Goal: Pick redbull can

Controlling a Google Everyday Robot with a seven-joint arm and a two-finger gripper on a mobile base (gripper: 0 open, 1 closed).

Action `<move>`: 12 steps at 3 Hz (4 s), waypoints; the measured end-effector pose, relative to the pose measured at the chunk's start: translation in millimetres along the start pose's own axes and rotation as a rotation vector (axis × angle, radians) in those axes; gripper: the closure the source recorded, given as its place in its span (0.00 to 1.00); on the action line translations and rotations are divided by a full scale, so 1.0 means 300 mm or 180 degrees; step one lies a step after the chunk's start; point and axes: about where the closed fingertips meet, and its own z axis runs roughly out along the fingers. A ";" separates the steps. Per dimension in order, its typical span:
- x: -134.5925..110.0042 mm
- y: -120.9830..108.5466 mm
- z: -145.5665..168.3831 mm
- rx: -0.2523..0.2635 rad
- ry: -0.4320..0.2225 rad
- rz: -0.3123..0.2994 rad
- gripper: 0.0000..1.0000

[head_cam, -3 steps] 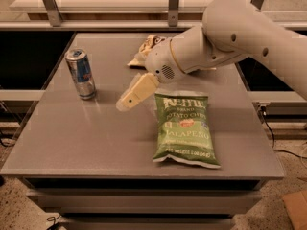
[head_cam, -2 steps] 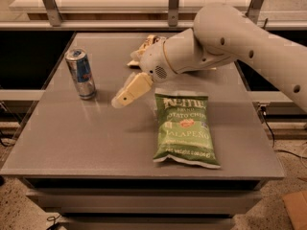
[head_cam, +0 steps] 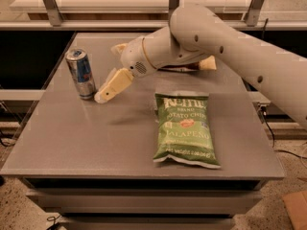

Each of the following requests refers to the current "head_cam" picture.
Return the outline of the white rounded gripper body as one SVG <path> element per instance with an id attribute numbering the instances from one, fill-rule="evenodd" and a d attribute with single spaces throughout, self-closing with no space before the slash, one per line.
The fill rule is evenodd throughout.
<path id="1" fill-rule="evenodd" d="M 156 71 L 146 56 L 144 41 L 144 36 L 132 40 L 120 56 L 123 67 L 130 70 L 136 78 L 145 77 Z"/>

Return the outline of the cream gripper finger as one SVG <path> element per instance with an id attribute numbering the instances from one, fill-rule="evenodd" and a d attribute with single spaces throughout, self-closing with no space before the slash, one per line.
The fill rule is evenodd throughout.
<path id="1" fill-rule="evenodd" d="M 126 47 L 127 43 L 117 44 L 111 47 L 111 52 L 114 55 L 121 56 Z"/>
<path id="2" fill-rule="evenodd" d="M 134 79 L 129 69 L 113 69 L 106 78 L 105 83 L 99 88 L 94 96 L 98 104 L 104 104 L 116 95 L 127 89 Z"/>

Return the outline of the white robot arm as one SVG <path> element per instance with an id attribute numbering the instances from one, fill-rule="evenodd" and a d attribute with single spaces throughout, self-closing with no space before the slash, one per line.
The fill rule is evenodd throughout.
<path id="1" fill-rule="evenodd" d="M 98 90 L 100 104 L 164 66 L 214 57 L 307 128 L 307 58 L 231 28 L 202 5 L 176 8 L 168 26 L 112 51 L 120 53 L 123 67 Z"/>

